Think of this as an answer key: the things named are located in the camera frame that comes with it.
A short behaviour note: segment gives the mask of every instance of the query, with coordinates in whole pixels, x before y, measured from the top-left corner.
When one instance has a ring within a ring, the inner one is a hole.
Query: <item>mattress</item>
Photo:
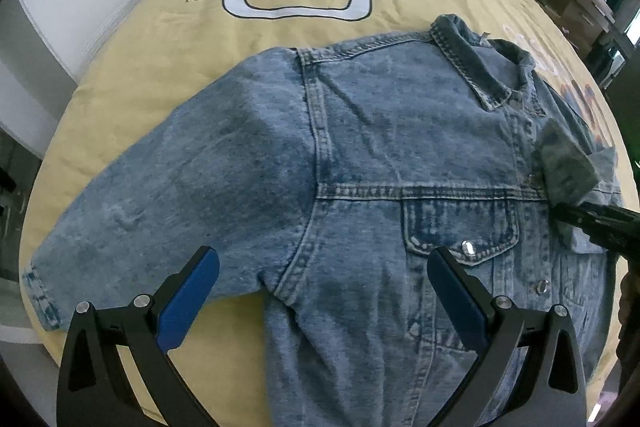
[[[142,0],[92,62],[60,121],[33,187],[20,269],[96,174],[238,62],[273,46],[325,46],[383,32],[425,30],[443,13],[455,13],[474,31],[530,51],[538,72],[582,115],[596,140],[617,147],[625,205],[640,210],[629,159],[603,95],[534,0]],[[619,261],[618,288],[625,272],[625,262]],[[207,305],[184,344],[170,353],[195,396],[224,426],[271,422],[262,298],[258,293]],[[42,330],[31,304],[24,302],[59,362],[64,333]],[[615,362],[616,316],[617,305],[590,383],[591,404]],[[160,419],[126,348],[121,355],[141,405]]]

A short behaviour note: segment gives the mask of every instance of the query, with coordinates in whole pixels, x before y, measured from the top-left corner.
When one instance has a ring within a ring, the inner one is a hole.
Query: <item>chest pocket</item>
[[[490,292],[509,286],[512,277],[496,263],[519,240],[516,201],[421,198],[402,201],[402,235],[408,267],[408,333],[452,349],[464,349],[451,321],[437,300],[426,275],[426,262],[436,247],[447,247],[466,271],[478,277]]]

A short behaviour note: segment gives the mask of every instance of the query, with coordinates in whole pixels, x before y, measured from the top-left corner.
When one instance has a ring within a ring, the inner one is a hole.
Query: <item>jacket sleeve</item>
[[[201,245],[220,255],[209,299],[273,291],[310,217],[313,165],[296,52],[247,59],[125,151],[60,217],[22,274],[43,326],[68,328],[79,301],[100,309],[153,293]]]

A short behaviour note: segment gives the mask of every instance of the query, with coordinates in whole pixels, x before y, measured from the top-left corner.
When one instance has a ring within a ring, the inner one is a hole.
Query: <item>denim jacket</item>
[[[593,184],[558,178],[569,163]],[[591,374],[615,259],[550,223],[549,187],[617,202],[613,168],[527,52],[440,16],[248,58],[93,179],[22,277],[44,327],[68,328],[79,301],[125,305],[211,245],[209,299],[268,293],[275,425],[421,426],[475,359],[426,276],[439,245],[494,295],[567,306]]]

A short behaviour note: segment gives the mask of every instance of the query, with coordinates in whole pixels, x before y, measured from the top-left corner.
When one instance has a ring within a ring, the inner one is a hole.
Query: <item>blue gripper pad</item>
[[[451,254],[447,254],[456,263]],[[427,276],[466,349],[482,353],[489,345],[487,317],[466,287],[466,281],[449,266],[440,249],[429,254]],[[466,273],[462,277],[476,279]]]
[[[182,344],[219,274],[218,252],[209,248],[158,315],[156,342],[162,352]]]

